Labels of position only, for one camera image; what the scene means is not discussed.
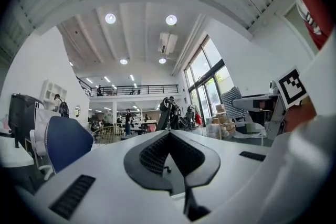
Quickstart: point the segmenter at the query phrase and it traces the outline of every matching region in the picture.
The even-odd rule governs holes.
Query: ceiling light
[[[110,25],[114,24],[116,22],[115,21],[115,16],[112,13],[106,14],[105,21]]]
[[[167,18],[166,18],[166,23],[168,25],[175,25],[177,23],[177,18],[175,15],[169,15]]]

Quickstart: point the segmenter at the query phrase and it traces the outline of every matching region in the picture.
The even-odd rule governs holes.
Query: backpack
[[[69,108],[66,102],[63,102],[61,98],[61,104],[59,105],[59,113],[61,114],[61,117],[68,118],[69,117]]]

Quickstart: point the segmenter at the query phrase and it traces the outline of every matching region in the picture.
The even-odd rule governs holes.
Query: balcony
[[[98,88],[92,88],[77,78],[83,91],[88,97],[112,97],[121,95],[174,95],[179,91],[177,84],[168,85],[141,85],[141,86],[118,86],[118,87],[101,87],[101,92],[98,94]]]

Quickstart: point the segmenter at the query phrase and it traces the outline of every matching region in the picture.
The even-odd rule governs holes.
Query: office chair
[[[91,150],[93,137],[77,120],[53,116],[45,144],[52,168],[58,173]]]

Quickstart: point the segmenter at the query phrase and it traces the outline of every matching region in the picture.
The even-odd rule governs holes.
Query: black mesh
[[[150,172],[162,176],[169,153],[169,134],[163,136],[140,153],[140,163]]]
[[[140,163],[152,173],[162,176],[169,153],[184,177],[198,168],[205,158],[201,151],[169,133],[141,151]]]
[[[175,135],[170,135],[170,154],[184,177],[201,166],[205,159],[201,151]]]

